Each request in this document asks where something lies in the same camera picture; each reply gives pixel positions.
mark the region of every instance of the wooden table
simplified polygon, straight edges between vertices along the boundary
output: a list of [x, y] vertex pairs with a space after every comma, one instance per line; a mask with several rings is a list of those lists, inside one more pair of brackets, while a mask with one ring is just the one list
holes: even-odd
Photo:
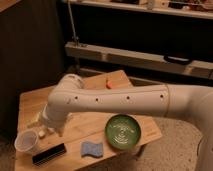
[[[113, 88], [124, 88], [132, 86], [128, 77], [123, 71], [102, 74], [94, 77], [85, 78], [86, 89], [103, 89], [106, 88], [106, 79], [111, 82]], [[42, 88], [21, 94], [20, 111], [18, 119], [18, 132], [27, 129], [30, 120], [37, 115], [44, 107], [49, 92], [53, 87]], [[65, 126], [63, 137], [52, 134], [39, 141], [42, 150], [48, 149], [60, 143], [65, 143], [67, 152], [46, 164], [34, 166], [30, 155], [16, 152], [15, 170], [27, 171], [58, 171], [58, 170], [76, 170], [91, 165], [101, 160], [113, 157], [121, 151], [113, 149], [106, 141], [104, 135], [105, 124], [108, 119], [114, 115], [109, 113], [88, 112], [73, 113], [73, 117]], [[162, 136], [152, 117], [135, 115], [133, 116], [140, 124], [142, 137], [137, 144], [141, 146]], [[103, 143], [104, 155], [96, 159], [92, 157], [81, 157], [81, 143], [91, 141], [94, 143]]]
[[0, 0], [0, 12], [6, 10], [7, 8], [13, 6], [21, 0]]

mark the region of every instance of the blue sponge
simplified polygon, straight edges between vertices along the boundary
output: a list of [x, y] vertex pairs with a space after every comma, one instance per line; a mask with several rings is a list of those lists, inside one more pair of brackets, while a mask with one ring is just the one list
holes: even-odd
[[81, 157], [92, 156], [95, 158], [103, 157], [103, 143], [94, 144], [85, 141], [81, 144]]

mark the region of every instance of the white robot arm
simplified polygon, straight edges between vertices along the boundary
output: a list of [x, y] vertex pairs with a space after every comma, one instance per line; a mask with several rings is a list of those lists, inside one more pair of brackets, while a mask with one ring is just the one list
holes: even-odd
[[63, 77], [48, 97], [40, 122], [56, 131], [70, 112], [132, 113], [183, 119], [203, 133], [197, 171], [213, 170], [213, 88], [154, 85], [112, 90], [85, 90], [74, 74]]

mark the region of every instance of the white cup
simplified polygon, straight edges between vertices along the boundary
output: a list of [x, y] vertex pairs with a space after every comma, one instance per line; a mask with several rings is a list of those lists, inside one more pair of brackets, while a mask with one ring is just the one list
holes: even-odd
[[35, 155], [39, 152], [38, 135], [33, 130], [25, 130], [18, 134], [14, 146], [17, 151]]

